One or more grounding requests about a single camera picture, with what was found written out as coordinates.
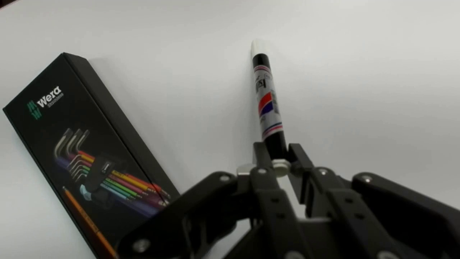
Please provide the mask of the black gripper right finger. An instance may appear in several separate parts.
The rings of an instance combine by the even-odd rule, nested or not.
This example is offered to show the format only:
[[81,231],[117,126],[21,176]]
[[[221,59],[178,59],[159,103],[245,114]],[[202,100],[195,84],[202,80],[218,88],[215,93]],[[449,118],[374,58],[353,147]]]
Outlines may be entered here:
[[344,259],[460,259],[460,212],[373,173],[350,182],[288,146],[288,176],[308,219],[326,218]]

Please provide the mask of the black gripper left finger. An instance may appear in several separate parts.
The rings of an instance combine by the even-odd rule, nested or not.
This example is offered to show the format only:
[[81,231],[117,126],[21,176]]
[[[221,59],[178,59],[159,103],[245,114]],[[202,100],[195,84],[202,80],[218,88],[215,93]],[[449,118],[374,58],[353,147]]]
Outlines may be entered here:
[[249,229],[222,259],[305,259],[297,218],[262,143],[245,175],[215,172],[127,234],[119,259],[203,259],[238,222]]

